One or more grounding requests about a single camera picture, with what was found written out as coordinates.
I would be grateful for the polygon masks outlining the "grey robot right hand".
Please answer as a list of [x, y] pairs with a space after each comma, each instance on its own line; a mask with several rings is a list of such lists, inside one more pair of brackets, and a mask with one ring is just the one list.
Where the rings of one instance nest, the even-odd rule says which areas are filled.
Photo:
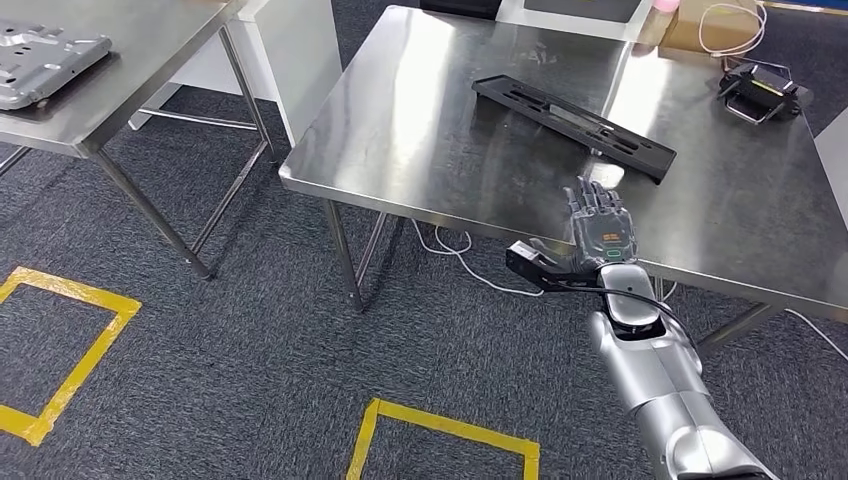
[[618, 193], [583, 176], [578, 176], [578, 186], [578, 193], [565, 188], [574, 250], [560, 255], [538, 238], [531, 238], [530, 244], [567, 273], [588, 274], [607, 264], [634, 262], [632, 218]]

